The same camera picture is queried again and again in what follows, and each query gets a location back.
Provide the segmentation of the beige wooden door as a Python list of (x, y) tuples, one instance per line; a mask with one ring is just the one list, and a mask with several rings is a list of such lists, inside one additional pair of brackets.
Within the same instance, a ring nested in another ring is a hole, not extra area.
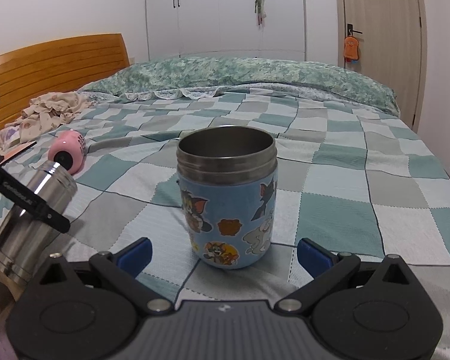
[[(427, 67), (424, 0), (337, 0), (337, 17), (339, 65), (391, 88), (401, 120), (417, 132)], [(356, 63), (344, 59), (347, 36), (360, 42)]]

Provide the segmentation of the hanging ornament on wardrobe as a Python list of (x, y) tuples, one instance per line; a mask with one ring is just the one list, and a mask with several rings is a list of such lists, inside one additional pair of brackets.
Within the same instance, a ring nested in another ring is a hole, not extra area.
[(265, 18), (264, 12), (264, 0), (254, 0), (254, 13), (257, 16), (257, 26), (263, 27), (263, 21)]

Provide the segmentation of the checkered green grey bed sheet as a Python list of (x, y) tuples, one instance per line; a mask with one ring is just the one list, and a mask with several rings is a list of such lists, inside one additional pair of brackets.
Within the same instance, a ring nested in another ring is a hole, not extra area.
[[(80, 259), (139, 236), (153, 242), (140, 279), (174, 298), (275, 298), (307, 281), (295, 245), (309, 236), (367, 258), (401, 252), (445, 320), (437, 359), (450, 359), (450, 180), (392, 101), (351, 102), (282, 84), (141, 91), (86, 85), (93, 106), (72, 123), (88, 145), (65, 234), (48, 247)], [(207, 267), (185, 238), (176, 146), (218, 125), (277, 138), (278, 212), (271, 252), (236, 273)]]

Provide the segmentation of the pink flat card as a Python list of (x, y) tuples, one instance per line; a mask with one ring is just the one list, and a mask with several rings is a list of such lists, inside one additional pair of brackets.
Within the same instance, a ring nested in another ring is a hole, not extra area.
[(36, 141), (29, 141), (13, 147), (12, 149), (6, 151), (4, 154), (0, 154), (0, 166), (4, 166), (12, 159), (16, 158), (21, 153), (29, 150), (31, 147), (36, 145)]

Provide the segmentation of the white wardrobe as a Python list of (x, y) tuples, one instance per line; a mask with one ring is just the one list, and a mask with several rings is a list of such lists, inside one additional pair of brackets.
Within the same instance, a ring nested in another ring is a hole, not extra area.
[(146, 0), (148, 57), (305, 59), (305, 0)]

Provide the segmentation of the green floral quilt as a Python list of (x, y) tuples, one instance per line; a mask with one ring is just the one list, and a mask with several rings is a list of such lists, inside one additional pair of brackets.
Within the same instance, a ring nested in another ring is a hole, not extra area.
[(84, 85), (81, 92), (124, 97), (126, 94), (176, 94), (182, 89), (214, 90), (233, 86), (284, 85), (317, 89), (341, 100), (399, 116), (391, 88), (360, 73), (331, 64), (233, 57), (181, 57), (136, 63)]

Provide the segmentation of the beige floral crumpled cloth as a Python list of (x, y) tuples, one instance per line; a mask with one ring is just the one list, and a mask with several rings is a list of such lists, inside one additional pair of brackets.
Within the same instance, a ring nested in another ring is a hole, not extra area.
[(51, 92), (33, 98), (20, 116), (0, 130), (0, 151), (34, 141), (44, 133), (70, 123), (92, 101), (78, 92)]

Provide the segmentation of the tall stainless steel cup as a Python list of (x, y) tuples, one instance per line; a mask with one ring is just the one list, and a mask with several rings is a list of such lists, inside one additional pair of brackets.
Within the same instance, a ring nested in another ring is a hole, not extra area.
[(31, 280), (53, 234), (68, 233), (64, 216), (78, 187), (59, 163), (46, 161), (28, 184), (0, 169), (0, 193), (13, 206), (0, 226), (0, 272), (20, 287)]

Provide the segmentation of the blue cartoon sticker steel cup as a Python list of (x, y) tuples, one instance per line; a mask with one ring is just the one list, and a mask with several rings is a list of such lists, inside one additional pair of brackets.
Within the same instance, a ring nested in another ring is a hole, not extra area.
[(274, 137), (245, 126), (209, 127), (180, 139), (177, 175), (187, 232), (204, 263), (248, 267), (269, 250), (278, 184)]

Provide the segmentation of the orange wooden headboard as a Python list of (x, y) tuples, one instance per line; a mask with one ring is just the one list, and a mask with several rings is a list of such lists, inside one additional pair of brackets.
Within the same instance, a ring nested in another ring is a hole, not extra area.
[(69, 37), (0, 55), (0, 130), (32, 98), (71, 92), (130, 66), (120, 33)]

